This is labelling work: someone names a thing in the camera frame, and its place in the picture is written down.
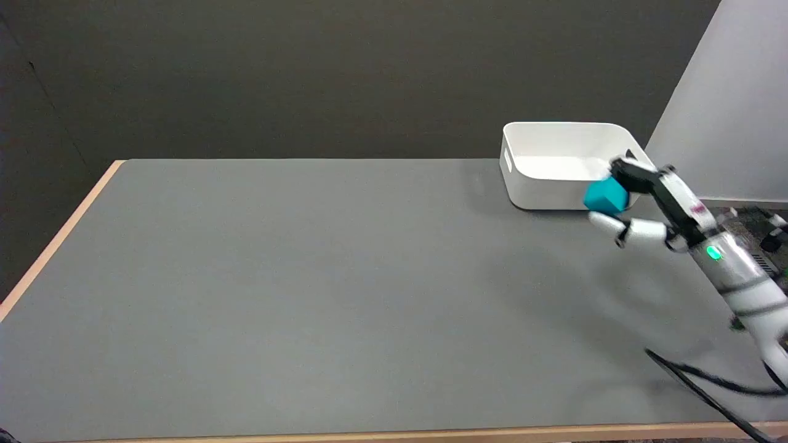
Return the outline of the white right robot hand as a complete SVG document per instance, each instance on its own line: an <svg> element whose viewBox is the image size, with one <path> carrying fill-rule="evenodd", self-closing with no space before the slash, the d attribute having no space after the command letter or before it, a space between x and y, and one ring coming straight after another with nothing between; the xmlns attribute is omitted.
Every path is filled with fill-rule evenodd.
<svg viewBox="0 0 788 443"><path fill-rule="evenodd" d="M665 220L621 218L634 194L651 197ZM736 247L672 166L658 168L632 154L611 160L608 176L586 188L583 204L589 221L612 235L620 249L664 245L673 252L689 253L699 263L721 265Z"/></svg>

